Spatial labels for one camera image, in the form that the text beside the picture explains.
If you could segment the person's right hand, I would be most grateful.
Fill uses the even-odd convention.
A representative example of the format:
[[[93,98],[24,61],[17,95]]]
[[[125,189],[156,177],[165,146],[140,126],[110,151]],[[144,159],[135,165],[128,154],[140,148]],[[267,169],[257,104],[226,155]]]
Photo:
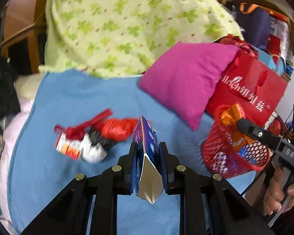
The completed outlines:
[[[284,179],[284,173],[280,167],[275,170],[273,177],[270,180],[270,185],[264,195],[263,199],[263,213],[271,215],[273,212],[281,210],[281,201],[284,199],[283,187],[281,182]],[[294,206],[294,183],[287,189],[287,194],[291,196],[290,201],[284,208],[284,212],[287,212]]]

